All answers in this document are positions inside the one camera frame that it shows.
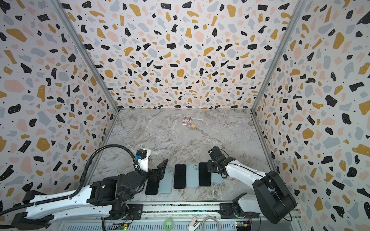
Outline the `mint phone case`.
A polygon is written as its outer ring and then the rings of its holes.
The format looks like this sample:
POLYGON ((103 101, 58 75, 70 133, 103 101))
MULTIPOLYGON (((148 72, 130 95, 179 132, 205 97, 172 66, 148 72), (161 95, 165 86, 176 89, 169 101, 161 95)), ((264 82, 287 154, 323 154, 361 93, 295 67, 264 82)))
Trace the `mint phone case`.
POLYGON ((171 194, 173 187, 174 168, 167 168, 159 183, 159 194, 171 194))

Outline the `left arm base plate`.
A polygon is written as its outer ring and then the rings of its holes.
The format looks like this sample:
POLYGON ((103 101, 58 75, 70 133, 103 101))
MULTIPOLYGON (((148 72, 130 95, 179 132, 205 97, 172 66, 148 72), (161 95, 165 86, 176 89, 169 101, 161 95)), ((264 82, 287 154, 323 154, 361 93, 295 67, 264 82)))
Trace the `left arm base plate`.
POLYGON ((133 220, 140 220, 143 212, 143 204, 127 204, 127 217, 126 220, 133 221, 133 220))

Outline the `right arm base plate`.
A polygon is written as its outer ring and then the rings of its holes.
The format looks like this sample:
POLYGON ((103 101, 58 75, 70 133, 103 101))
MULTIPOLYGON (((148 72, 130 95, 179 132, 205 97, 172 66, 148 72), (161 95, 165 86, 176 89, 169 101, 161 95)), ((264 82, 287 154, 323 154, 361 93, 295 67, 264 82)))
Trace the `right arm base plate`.
POLYGON ((219 207, 220 209, 218 210, 218 213, 221 215, 221 218, 224 218, 224 219, 227 219, 227 218, 250 219, 250 218, 260 217, 260 211, 245 212, 242 210, 242 208, 239 206, 238 203, 220 203, 219 207))

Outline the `purple phone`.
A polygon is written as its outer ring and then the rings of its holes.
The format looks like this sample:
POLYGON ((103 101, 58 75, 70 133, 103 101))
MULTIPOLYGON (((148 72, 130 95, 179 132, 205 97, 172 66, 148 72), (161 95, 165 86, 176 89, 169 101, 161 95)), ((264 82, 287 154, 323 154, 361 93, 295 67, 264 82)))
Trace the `purple phone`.
POLYGON ((185 189, 186 176, 187 176, 187 166, 185 164, 175 165, 173 188, 185 189))

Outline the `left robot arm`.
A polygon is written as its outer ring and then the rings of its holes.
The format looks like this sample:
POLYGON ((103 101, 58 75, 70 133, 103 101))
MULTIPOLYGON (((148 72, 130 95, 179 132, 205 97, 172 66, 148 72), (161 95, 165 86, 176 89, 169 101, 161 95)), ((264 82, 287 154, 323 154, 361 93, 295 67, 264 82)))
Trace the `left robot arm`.
POLYGON ((22 231, 48 228, 52 223, 69 218, 101 217, 120 219, 127 214, 126 203, 141 191, 146 181, 164 178, 168 160, 157 169, 142 171, 148 160, 139 160, 134 171, 107 177, 79 190, 46 195, 31 190, 23 199, 26 211, 14 216, 12 225, 22 231))

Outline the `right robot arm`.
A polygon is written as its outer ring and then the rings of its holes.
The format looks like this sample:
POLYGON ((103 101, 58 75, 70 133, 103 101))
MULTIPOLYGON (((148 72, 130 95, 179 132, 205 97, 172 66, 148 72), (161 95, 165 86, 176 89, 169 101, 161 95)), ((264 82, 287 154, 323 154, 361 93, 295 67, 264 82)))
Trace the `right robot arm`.
POLYGON ((243 218, 251 213, 258 213, 271 223, 277 224, 296 208, 295 198, 277 172, 262 172, 250 168, 217 146, 208 153, 211 158, 207 162, 209 173, 236 179, 254 191, 252 196, 242 193, 233 199, 231 208, 221 209, 221 215, 243 218))

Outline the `blue phone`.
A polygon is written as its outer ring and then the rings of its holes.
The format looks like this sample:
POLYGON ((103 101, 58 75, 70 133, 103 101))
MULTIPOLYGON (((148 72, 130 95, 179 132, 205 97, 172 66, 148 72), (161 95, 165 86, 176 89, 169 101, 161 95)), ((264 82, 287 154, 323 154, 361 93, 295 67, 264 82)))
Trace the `blue phone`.
POLYGON ((209 187, 211 185, 211 174, 208 172, 208 165, 206 162, 199 163, 198 170, 199 186, 209 187))

